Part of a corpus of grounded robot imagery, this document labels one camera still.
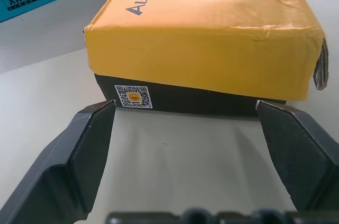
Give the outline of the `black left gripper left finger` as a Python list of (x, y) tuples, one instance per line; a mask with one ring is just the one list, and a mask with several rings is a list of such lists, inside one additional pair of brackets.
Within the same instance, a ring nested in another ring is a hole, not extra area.
[(82, 109), (49, 143), (1, 208), (1, 223), (75, 223), (92, 211), (105, 169), (113, 101)]

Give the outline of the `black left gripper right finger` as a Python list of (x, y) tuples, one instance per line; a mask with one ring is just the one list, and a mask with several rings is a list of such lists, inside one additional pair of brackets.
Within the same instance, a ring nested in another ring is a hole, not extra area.
[(338, 210), (338, 142), (308, 113), (258, 101), (272, 163), (295, 208)]

